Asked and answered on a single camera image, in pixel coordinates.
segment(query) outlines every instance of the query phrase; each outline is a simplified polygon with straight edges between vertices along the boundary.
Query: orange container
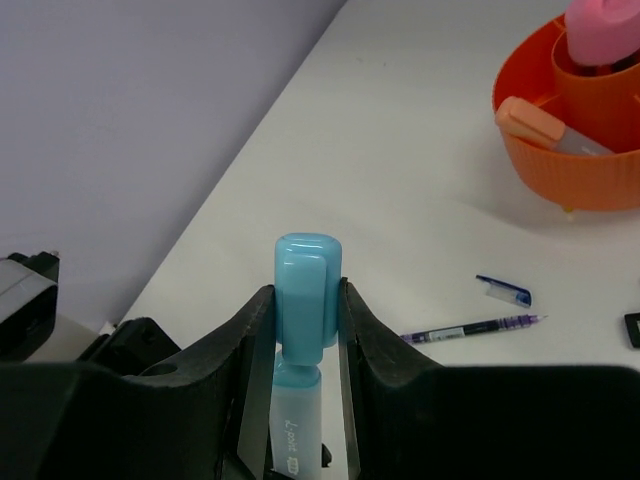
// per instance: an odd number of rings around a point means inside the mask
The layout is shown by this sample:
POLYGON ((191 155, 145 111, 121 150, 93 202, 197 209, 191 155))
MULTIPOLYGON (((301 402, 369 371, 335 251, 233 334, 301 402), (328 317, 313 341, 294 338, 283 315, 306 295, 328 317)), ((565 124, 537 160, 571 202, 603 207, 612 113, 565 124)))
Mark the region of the orange container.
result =
POLYGON ((580 76, 568 56, 559 17, 526 39, 505 62, 494 85, 494 111, 509 96, 524 98, 622 152, 567 155, 503 134, 513 166, 529 188, 569 208, 640 207, 640 65, 604 76, 580 76))

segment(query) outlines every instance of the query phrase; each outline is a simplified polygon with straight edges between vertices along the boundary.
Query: purple pen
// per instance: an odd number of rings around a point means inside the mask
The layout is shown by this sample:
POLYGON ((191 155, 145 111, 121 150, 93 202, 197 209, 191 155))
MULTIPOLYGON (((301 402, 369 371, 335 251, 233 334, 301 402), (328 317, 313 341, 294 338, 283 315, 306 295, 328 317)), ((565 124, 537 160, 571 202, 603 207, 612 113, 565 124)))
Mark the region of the purple pen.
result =
POLYGON ((498 318, 487 320, 486 322, 470 323, 458 327, 439 328, 426 332, 410 333, 400 335, 405 342, 410 344, 439 342, 453 338, 463 338, 481 333, 502 332, 505 330, 515 330, 518 328, 528 328, 535 325, 540 320, 547 318, 540 315, 516 315, 514 317, 498 318))

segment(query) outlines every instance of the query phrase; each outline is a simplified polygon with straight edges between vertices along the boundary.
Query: blue highlighter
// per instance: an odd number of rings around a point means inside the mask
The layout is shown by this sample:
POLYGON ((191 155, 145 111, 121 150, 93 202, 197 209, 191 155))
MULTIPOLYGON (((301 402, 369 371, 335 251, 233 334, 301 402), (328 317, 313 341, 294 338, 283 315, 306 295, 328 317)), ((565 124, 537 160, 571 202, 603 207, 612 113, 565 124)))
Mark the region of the blue highlighter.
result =
POLYGON ((335 238, 292 233, 275 250, 276 354, 269 427, 274 470, 321 477, 323 350, 337 339, 342 246, 335 238))

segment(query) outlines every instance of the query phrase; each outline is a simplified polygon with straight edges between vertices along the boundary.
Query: blue cap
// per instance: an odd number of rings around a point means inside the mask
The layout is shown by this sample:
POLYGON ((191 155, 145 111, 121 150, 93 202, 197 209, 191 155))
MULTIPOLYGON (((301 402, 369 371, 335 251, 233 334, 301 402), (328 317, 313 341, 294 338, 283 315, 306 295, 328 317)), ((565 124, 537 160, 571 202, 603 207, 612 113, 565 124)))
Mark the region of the blue cap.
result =
POLYGON ((284 360, 317 365, 338 331, 342 245, 317 233, 290 233, 276 243, 276 338, 284 360))

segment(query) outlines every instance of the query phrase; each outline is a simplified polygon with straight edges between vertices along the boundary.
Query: pink cap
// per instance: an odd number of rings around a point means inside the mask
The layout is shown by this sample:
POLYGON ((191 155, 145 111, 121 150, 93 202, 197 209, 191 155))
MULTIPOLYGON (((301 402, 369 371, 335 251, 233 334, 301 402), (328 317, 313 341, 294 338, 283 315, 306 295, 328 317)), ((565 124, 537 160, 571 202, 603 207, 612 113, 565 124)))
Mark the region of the pink cap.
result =
POLYGON ((577 64, 611 65, 640 50, 640 0, 574 0, 564 22, 577 64))

